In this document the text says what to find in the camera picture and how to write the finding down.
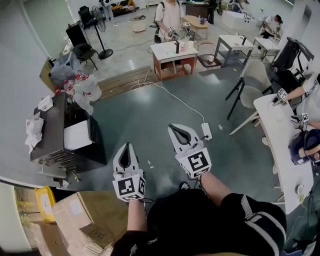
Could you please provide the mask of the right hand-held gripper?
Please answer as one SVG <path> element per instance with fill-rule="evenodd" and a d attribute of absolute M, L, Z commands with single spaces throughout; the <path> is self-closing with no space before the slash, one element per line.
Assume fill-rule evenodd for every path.
<path fill-rule="evenodd" d="M 182 124 L 169 124 L 168 133 L 177 153 L 175 158 L 191 179 L 211 170 L 208 149 L 194 129 Z"/>

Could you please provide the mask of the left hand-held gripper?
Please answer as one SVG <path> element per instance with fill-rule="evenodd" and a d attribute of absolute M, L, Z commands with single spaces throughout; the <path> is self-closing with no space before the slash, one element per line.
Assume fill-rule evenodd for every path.
<path fill-rule="evenodd" d="M 130 142 L 120 147 L 113 158 L 113 187 L 117 197 L 130 202 L 145 197 L 146 180 Z"/>

